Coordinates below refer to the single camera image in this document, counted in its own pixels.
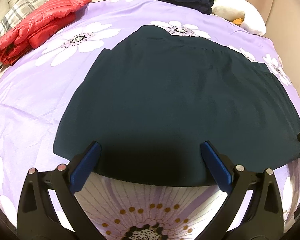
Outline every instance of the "blue gripper pad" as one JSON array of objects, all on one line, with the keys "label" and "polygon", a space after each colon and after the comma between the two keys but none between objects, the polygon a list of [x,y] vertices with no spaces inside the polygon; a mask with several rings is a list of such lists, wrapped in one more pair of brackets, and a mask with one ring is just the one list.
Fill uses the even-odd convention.
[{"label": "blue gripper pad", "polygon": [[230,194],[233,182],[231,172],[227,169],[218,154],[214,151],[214,149],[212,149],[208,142],[202,143],[200,147],[201,156],[219,188],[223,192]]},{"label": "blue gripper pad", "polygon": [[82,190],[93,168],[101,155],[101,146],[97,142],[92,145],[86,155],[70,175],[70,191],[72,194]]}]

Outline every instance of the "orange object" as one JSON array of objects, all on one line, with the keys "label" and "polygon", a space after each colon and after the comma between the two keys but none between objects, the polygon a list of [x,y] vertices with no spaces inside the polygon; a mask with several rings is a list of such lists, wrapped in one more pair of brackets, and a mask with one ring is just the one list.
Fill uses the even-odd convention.
[{"label": "orange object", "polygon": [[233,22],[233,24],[240,26],[243,23],[243,19],[239,18],[239,19],[235,19]]}]

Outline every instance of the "purple bedsheet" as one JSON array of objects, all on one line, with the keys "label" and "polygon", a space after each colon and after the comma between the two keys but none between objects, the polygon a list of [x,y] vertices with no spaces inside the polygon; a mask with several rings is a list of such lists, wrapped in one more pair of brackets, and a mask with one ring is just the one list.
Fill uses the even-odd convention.
[{"label": "purple bedsheet", "polygon": [[[221,17],[156,0],[90,3],[77,12],[74,23],[23,56],[0,80],[0,203],[13,224],[29,168],[47,171],[69,162],[53,153],[54,137],[66,106],[99,53],[103,48],[112,49],[140,26],[150,24],[172,35],[210,39],[237,50],[251,61],[267,64],[300,116],[300,98],[269,39],[251,35]],[[300,199],[300,159],[274,173],[285,220],[289,220]],[[202,201],[216,200],[217,197],[212,199],[213,194]],[[56,198],[52,199],[56,210],[62,213]],[[249,194],[232,227],[242,219],[248,202]]]}]

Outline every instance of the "bed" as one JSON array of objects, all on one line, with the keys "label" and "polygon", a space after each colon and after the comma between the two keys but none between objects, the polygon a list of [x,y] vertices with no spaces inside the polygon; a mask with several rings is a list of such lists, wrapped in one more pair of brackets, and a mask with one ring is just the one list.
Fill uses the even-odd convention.
[{"label": "bed", "polygon": [[[280,6],[277,3],[279,0],[274,0],[273,8]],[[173,5],[162,6],[156,0],[105,0],[90,3],[77,12],[79,20],[56,33],[38,49],[23,56],[0,76],[0,208],[12,224],[12,229],[16,226],[18,201],[27,171],[32,167],[39,171],[53,170],[58,164],[70,161],[53,153],[55,134],[72,95],[103,48],[112,49],[140,26],[153,25],[166,30],[175,27],[190,29],[193,34],[229,47],[250,61],[266,64],[270,71],[279,64],[282,66],[282,62],[289,62],[284,48],[279,46],[283,42],[278,43],[277,48],[274,40],[278,37],[271,37],[275,31],[269,31],[274,26],[274,19],[278,18],[275,13],[282,10],[272,10],[267,22],[266,37],[272,39],[275,50],[267,38],[251,39],[249,33],[221,17],[203,15],[199,20],[198,14],[191,14],[188,8],[178,8],[183,10],[182,13],[178,11],[179,16],[176,16],[178,13],[174,9]],[[162,10],[162,14],[157,14],[158,10]],[[113,11],[120,12],[121,17],[115,17]],[[140,18],[142,12],[147,14]],[[74,48],[63,47],[64,43],[70,43],[73,38],[79,38],[82,33],[87,32],[98,38],[85,39]],[[293,73],[286,67],[286,63],[283,70],[288,76],[289,71]],[[285,74],[280,75],[279,72],[276,76],[300,117],[300,83],[296,82],[298,84],[295,85],[293,79]],[[282,197],[287,231],[293,223],[293,212],[300,201],[300,158],[276,169],[274,174]],[[247,193],[229,229],[239,225],[251,194],[252,192]],[[62,225],[72,230],[53,191],[50,196]],[[149,199],[141,203],[141,199],[148,196]],[[170,203],[171,196],[179,202]],[[147,209],[153,204],[158,210],[154,213],[154,220],[165,225],[163,235],[169,235],[169,239],[195,239],[216,214],[226,194],[216,186],[184,187],[179,190],[175,187],[122,182],[92,173],[84,189],[76,197],[88,217],[107,239],[118,239],[128,231],[129,227],[120,221],[130,220],[137,227],[150,223],[151,221],[146,221],[149,217],[140,220],[135,212],[142,214],[143,212],[138,211],[143,210],[151,213]],[[115,206],[123,208],[114,210]],[[128,218],[121,219],[119,214],[128,214]],[[169,223],[169,219],[178,222]]]}]

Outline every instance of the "black clip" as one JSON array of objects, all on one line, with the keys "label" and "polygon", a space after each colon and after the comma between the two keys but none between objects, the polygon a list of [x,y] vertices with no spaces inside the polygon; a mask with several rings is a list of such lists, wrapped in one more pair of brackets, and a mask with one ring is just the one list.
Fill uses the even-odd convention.
[{"label": "black clip", "polygon": [[[69,165],[54,171],[31,168],[26,176],[18,207],[17,236],[21,240],[105,240],[82,210],[74,192],[82,189],[101,152],[97,142],[76,155]],[[64,228],[53,208],[48,189],[55,190],[73,231]]]},{"label": "black clip", "polygon": [[[254,173],[242,165],[234,166],[209,141],[201,145],[201,153],[219,188],[228,197],[196,240],[279,240],[283,236],[283,211],[273,171]],[[254,192],[240,226],[227,232],[249,189]]]}]

